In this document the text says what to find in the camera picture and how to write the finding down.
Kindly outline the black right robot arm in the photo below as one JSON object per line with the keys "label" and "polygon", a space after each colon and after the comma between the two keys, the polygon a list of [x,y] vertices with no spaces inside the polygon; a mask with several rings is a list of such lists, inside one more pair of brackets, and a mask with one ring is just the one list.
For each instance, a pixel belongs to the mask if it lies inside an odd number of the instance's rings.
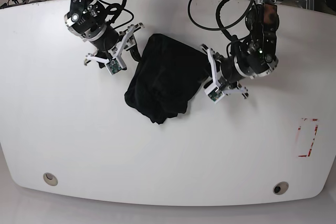
{"label": "black right robot arm", "polygon": [[142,23],[132,25],[125,22],[126,30],[118,31],[112,24],[126,9],[127,0],[121,3],[108,3],[103,0],[71,0],[70,10],[64,16],[67,29],[83,41],[90,42],[95,47],[94,53],[88,53],[84,65],[97,62],[100,68],[106,68],[110,74],[126,70],[127,66],[122,53],[128,51],[134,61],[139,62],[134,33],[143,28]]}

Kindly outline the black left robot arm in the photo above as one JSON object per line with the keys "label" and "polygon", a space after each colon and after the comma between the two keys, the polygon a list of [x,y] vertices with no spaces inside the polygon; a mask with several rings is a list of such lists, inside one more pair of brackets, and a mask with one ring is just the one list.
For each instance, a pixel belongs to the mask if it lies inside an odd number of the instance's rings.
{"label": "black left robot arm", "polygon": [[283,0],[249,0],[243,14],[233,23],[224,25],[220,14],[231,0],[221,0],[216,7],[216,28],[198,24],[187,11],[190,21],[207,31],[221,31],[229,40],[226,56],[212,48],[201,45],[207,54],[211,68],[211,80],[204,85],[206,95],[215,103],[233,93],[248,98],[248,89],[240,84],[246,78],[265,77],[278,66],[276,56],[277,36],[280,19],[277,4]]}

